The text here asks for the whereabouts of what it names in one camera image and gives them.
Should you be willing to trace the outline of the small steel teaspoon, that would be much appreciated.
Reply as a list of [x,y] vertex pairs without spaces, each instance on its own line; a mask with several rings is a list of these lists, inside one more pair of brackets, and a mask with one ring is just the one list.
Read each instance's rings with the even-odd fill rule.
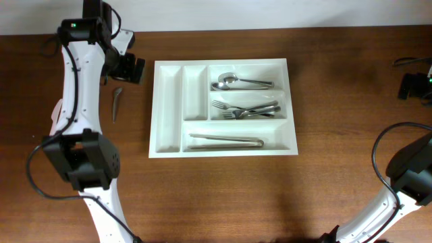
[[113,92],[113,106],[112,106],[112,122],[115,123],[116,117],[117,117],[117,108],[118,108],[118,101],[119,96],[122,93],[123,88],[118,87]]

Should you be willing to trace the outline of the steel tablespoon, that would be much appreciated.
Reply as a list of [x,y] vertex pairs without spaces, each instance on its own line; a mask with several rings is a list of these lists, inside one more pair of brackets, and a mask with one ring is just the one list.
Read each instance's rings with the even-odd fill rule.
[[272,82],[272,81],[241,79],[233,72],[226,72],[226,73],[220,74],[218,77],[218,82],[222,82],[224,84],[230,84],[230,83],[234,83],[237,81],[247,82],[247,83],[251,83],[251,84],[258,84],[258,85],[266,86],[266,87],[274,87],[274,82]]
[[260,88],[230,88],[227,84],[222,83],[212,83],[211,88],[213,90],[220,90],[220,91],[231,91],[231,90],[268,90],[267,87],[260,87]]

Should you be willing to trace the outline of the steel fork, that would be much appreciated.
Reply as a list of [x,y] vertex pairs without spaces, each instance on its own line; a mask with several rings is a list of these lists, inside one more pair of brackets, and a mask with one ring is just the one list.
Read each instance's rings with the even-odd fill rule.
[[269,103],[265,103],[256,107],[232,111],[232,117],[234,119],[243,119],[245,117],[253,115],[262,115],[265,113],[278,112],[280,110],[281,107],[278,106],[278,102],[271,101]]
[[[224,103],[224,102],[222,102],[222,101],[217,101],[217,100],[213,100],[213,101],[211,102],[211,104],[212,104],[212,106],[214,106],[214,107],[216,107],[216,108],[218,108],[218,109],[222,109],[222,110],[228,110],[228,109],[243,109],[243,108],[241,108],[241,107],[234,106],[234,105],[230,105],[230,104],[228,104],[228,103]],[[275,117],[273,114],[270,114],[270,113],[262,114],[262,116],[265,116],[265,117]]]
[[246,117],[258,116],[258,115],[265,116],[265,117],[267,116],[273,117],[274,113],[277,113],[279,111],[281,111],[280,106],[270,106],[263,109],[259,109],[257,111],[242,110],[242,109],[237,109],[233,111],[224,111],[222,113],[222,116],[225,119],[244,119]]

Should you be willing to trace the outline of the steel table knife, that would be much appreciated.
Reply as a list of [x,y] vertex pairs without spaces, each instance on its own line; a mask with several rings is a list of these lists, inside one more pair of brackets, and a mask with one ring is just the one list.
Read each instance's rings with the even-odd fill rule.
[[222,143],[190,145],[188,146],[189,149],[237,149],[248,147],[261,148],[265,144],[261,139],[249,137],[216,136],[206,134],[190,134],[190,137],[222,141]]

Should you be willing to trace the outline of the white plastic knife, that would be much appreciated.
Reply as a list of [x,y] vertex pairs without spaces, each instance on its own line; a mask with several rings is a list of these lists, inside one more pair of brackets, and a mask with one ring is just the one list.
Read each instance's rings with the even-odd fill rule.
[[51,129],[49,132],[50,136],[54,135],[54,133],[56,132],[56,125],[57,125],[57,122],[59,119],[59,114],[61,112],[62,103],[63,103],[63,99],[59,99],[57,104],[55,105],[53,111],[52,111],[52,114],[51,114],[52,125],[51,125]]

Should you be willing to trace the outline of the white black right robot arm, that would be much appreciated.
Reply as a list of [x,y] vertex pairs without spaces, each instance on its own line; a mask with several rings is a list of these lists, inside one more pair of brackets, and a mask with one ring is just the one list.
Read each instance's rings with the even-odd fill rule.
[[[390,130],[403,126],[428,133],[401,148],[382,175],[376,160],[379,142]],[[388,126],[374,142],[371,163],[383,188],[355,218],[335,226],[318,242],[379,242],[379,237],[401,218],[431,204],[431,126],[415,122]]]

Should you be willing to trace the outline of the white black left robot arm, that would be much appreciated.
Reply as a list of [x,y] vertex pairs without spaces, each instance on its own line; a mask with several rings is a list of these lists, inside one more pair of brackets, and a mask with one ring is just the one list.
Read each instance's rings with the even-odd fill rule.
[[82,17],[65,19],[55,36],[63,55],[60,109],[38,148],[83,200],[101,242],[140,242],[126,223],[117,192],[120,155],[103,136],[100,86],[108,78],[139,84],[145,61],[129,53],[135,36],[113,18],[110,4],[84,1]]

